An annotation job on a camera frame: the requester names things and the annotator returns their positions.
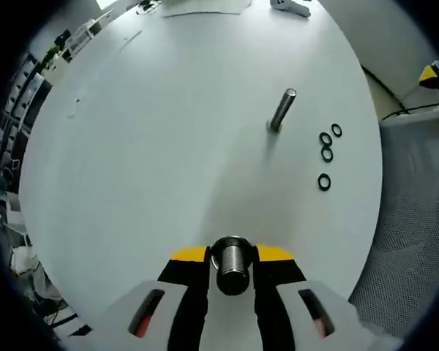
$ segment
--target metal rod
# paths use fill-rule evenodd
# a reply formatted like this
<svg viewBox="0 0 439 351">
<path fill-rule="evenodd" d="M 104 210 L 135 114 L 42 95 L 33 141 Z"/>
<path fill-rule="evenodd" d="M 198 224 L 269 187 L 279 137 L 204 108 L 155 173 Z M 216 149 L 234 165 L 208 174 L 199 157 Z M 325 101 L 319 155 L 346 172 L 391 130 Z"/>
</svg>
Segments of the metal rod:
<svg viewBox="0 0 439 351">
<path fill-rule="evenodd" d="M 219 271 L 222 275 L 239 273 L 245 275 L 244 259 L 239 246 L 227 246 L 222 252 L 221 266 Z"/>
<path fill-rule="evenodd" d="M 281 101 L 279 102 L 278 108 L 275 111 L 273 119 L 269 123 L 267 123 L 270 132 L 278 133 L 281 130 L 281 122 L 286 116 L 286 113 L 290 109 L 290 106 L 293 104 L 295 98 L 296 90 L 294 90 L 293 88 L 286 89 L 281 98 Z"/>
</svg>

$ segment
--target white wall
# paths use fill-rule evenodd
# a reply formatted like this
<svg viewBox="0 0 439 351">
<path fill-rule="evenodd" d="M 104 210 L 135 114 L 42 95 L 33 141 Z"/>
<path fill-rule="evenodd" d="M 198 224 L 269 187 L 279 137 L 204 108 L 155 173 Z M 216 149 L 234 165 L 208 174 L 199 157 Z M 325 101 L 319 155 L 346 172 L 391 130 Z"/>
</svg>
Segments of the white wall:
<svg viewBox="0 0 439 351">
<path fill-rule="evenodd" d="M 319 0 L 338 23 L 363 66 L 408 107 L 439 101 L 416 88 L 436 56 L 427 38 L 395 0 Z"/>
<path fill-rule="evenodd" d="M 103 7 L 102 4 L 103 3 L 107 3 L 108 0 L 97 0 L 98 2 L 100 2 L 101 8 L 103 12 L 107 12 L 109 10 L 113 10 L 112 13 L 110 14 L 110 17 L 112 19 L 116 19 L 118 16 L 124 14 L 127 11 L 127 7 L 133 5 L 133 4 L 138 4 L 141 0 L 117 0 L 112 2 L 111 4 L 109 4 L 106 7 Z"/>
<path fill-rule="evenodd" d="M 29 43 L 29 52 L 42 60 L 55 38 L 66 29 L 75 31 L 90 18 L 102 14 L 96 0 L 70 0 L 42 27 Z"/>
<path fill-rule="evenodd" d="M 98 5 L 100 6 L 101 9 L 105 9 L 109 5 L 116 2 L 116 0 L 96 0 L 96 2 L 98 3 Z"/>
</svg>

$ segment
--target gray mesh floor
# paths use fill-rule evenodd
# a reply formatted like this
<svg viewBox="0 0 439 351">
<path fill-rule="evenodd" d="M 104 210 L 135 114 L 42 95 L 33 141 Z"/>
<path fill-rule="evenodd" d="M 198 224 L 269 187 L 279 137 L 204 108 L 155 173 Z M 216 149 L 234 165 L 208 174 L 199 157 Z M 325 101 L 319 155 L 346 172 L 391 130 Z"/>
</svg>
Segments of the gray mesh floor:
<svg viewBox="0 0 439 351">
<path fill-rule="evenodd" d="M 404 337 L 439 287 L 439 118 L 381 124 L 377 230 L 350 297 L 363 322 Z"/>
</svg>

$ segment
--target white object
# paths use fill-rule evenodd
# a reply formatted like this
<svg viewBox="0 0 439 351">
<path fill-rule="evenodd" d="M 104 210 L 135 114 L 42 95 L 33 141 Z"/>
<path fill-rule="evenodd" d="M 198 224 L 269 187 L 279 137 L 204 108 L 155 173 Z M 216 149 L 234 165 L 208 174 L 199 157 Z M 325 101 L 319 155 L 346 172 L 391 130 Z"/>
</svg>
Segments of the white object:
<svg viewBox="0 0 439 351">
<path fill-rule="evenodd" d="M 266 316 L 255 313 L 257 301 L 253 287 L 250 285 L 241 295 L 226 296 L 218 290 L 215 274 L 212 271 L 210 274 L 208 311 L 199 350 L 265 349 L 265 340 L 263 343 L 264 338 L 258 329 L 258 317 L 263 321 Z M 133 320 L 133 309 L 136 311 L 142 302 L 149 303 L 149 294 L 155 290 L 163 291 L 164 295 L 151 316 L 143 338 L 134 338 L 127 330 L 127 325 Z M 364 328 L 355 306 L 320 282 L 281 284 L 277 286 L 277 293 L 286 311 L 291 335 L 283 333 L 283 340 L 269 338 L 268 345 L 270 341 L 280 345 L 289 344 L 288 337 L 293 340 L 294 350 L 303 351 L 392 351 L 402 345 L 400 339 Z M 170 337 L 174 331 L 171 326 L 175 328 L 174 316 L 177 317 L 176 312 L 185 294 L 185 287 L 181 285 L 141 282 L 109 306 L 98 323 L 92 325 L 93 331 L 88 336 L 79 338 L 78 344 L 63 339 L 63 345 L 68 350 L 164 350 L 166 344 L 173 341 Z M 315 313 L 320 317 L 314 319 Z"/>
<path fill-rule="evenodd" d="M 19 159 L 12 159 L 12 170 L 17 170 L 20 167 L 20 160 Z"/>
<path fill-rule="evenodd" d="M 16 105 L 16 108 L 13 110 L 13 115 L 20 121 L 18 125 L 19 130 L 21 130 L 23 127 L 24 118 L 28 113 L 29 106 L 36 97 L 36 93 L 39 91 L 39 88 L 43 82 L 44 77 L 39 73 L 36 73 L 26 87 L 26 91 L 24 91 L 23 95 L 21 95 L 20 101 Z"/>
<path fill-rule="evenodd" d="M 117 0 L 96 0 L 97 4 L 100 6 L 102 10 L 112 5 L 116 1 Z"/>
<path fill-rule="evenodd" d="M 270 0 L 270 5 L 276 10 L 296 13 L 297 15 L 306 18 L 310 17 L 309 7 L 297 4 L 296 2 L 291 0 Z"/>
<path fill-rule="evenodd" d="M 18 134 L 18 128 L 16 126 L 12 126 L 12 128 L 10 129 L 10 133 L 8 134 L 8 138 L 14 140 L 17 134 Z"/>
<path fill-rule="evenodd" d="M 29 138 L 29 132 L 25 129 L 22 129 L 21 132 L 27 137 Z"/>
<path fill-rule="evenodd" d="M 114 10 L 111 9 L 102 15 L 100 15 L 96 20 L 94 20 L 95 23 L 98 23 L 101 26 L 101 29 L 105 28 L 110 22 L 114 20 L 113 17 Z"/>
<path fill-rule="evenodd" d="M 3 167 L 12 159 L 12 152 L 9 150 L 5 150 L 0 160 L 0 167 Z"/>
<path fill-rule="evenodd" d="M 20 73 L 25 77 L 28 77 L 35 67 L 36 64 L 33 61 L 27 60 L 26 63 L 21 67 Z"/>
<path fill-rule="evenodd" d="M 239 15 L 251 2 L 252 0 L 164 0 L 161 6 L 164 17 L 200 12 Z"/>
<path fill-rule="evenodd" d="M 32 253 L 31 246 L 19 246 L 12 249 L 11 269 L 18 275 L 34 270 L 39 264 L 36 256 Z"/>
<path fill-rule="evenodd" d="M 23 214 L 18 211 L 7 211 L 7 226 L 21 235 L 26 235 Z"/>
<path fill-rule="evenodd" d="M 21 211 L 18 194 L 15 194 L 14 192 L 6 192 L 6 196 L 7 196 L 7 210 Z"/>
<path fill-rule="evenodd" d="M 19 76 L 15 80 L 15 86 L 18 89 L 22 89 L 24 87 L 24 84 L 28 80 L 29 75 L 24 75 L 23 72 L 20 72 Z"/>
<path fill-rule="evenodd" d="M 12 139 L 11 137 L 8 138 L 8 143 L 7 143 L 7 148 L 5 149 L 5 151 L 8 152 L 12 152 L 13 151 L 13 146 L 15 145 L 15 139 Z"/>
<path fill-rule="evenodd" d="M 11 113 L 15 104 L 16 99 L 18 98 L 20 94 L 21 89 L 18 89 L 17 86 L 13 86 L 11 89 L 10 94 L 8 95 L 7 103 L 5 104 L 4 110 L 6 113 Z"/>
<path fill-rule="evenodd" d="M 0 128 L 0 143 L 3 140 L 3 136 L 4 136 L 4 130 L 3 130 L 3 128 Z"/>
<path fill-rule="evenodd" d="M 94 38 L 94 35 L 89 30 L 94 23 L 94 19 L 89 20 L 67 39 L 65 42 L 65 48 L 68 48 L 68 51 L 72 56 L 75 56 L 91 39 Z"/>
<path fill-rule="evenodd" d="M 232 234 L 287 249 L 308 279 L 350 296 L 378 219 L 378 120 L 349 43 L 309 7 L 309 21 L 267 1 L 240 16 L 133 9 L 68 66 L 34 124 L 20 203 L 82 320 L 156 279 L 177 249 Z M 273 136 L 287 88 L 297 97 Z M 332 123 L 343 136 L 326 164 L 318 135 Z"/>
</svg>

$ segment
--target yellow object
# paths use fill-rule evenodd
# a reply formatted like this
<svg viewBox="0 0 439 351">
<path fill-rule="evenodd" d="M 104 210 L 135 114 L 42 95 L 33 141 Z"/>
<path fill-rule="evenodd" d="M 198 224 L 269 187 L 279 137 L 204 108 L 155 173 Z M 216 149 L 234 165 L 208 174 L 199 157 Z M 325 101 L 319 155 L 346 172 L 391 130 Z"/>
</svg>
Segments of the yellow object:
<svg viewBox="0 0 439 351">
<path fill-rule="evenodd" d="M 205 251 L 206 246 L 187 247 L 177 251 L 171 259 L 176 261 L 203 262 L 205 260 Z"/>
<path fill-rule="evenodd" d="M 267 245 L 258 244 L 257 250 L 258 250 L 258 258 L 261 262 L 294 260 L 293 256 L 289 252 L 277 246 L 267 246 Z"/>
<path fill-rule="evenodd" d="M 425 80 L 437 78 L 437 77 L 438 77 L 438 75 L 436 75 L 436 72 L 434 72 L 431 65 L 429 65 L 423 69 L 422 74 L 419 76 L 419 82 L 422 83 Z"/>
</svg>

